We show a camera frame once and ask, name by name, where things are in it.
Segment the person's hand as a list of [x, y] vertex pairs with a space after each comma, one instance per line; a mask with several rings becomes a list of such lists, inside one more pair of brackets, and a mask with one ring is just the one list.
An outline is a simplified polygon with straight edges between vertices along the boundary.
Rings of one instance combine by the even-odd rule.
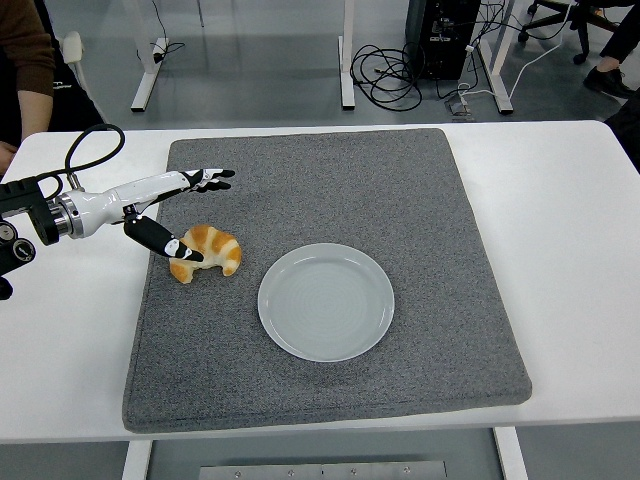
[[3, 176], [8, 170], [9, 166], [14, 160], [14, 157], [18, 151], [16, 146], [13, 146], [4, 141], [0, 142], [0, 175]]

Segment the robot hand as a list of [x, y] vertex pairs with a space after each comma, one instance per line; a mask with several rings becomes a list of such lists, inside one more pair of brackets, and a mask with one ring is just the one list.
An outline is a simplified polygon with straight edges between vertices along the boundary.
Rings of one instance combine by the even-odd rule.
[[150, 251], [180, 260], [201, 262], [204, 255], [186, 246], [169, 230], [144, 215], [144, 211], [165, 199], [185, 192], [225, 190], [224, 180], [235, 175], [226, 169], [171, 171], [136, 180], [103, 193], [71, 190], [56, 198], [66, 213], [68, 236], [87, 238], [106, 224], [121, 224], [124, 233]]

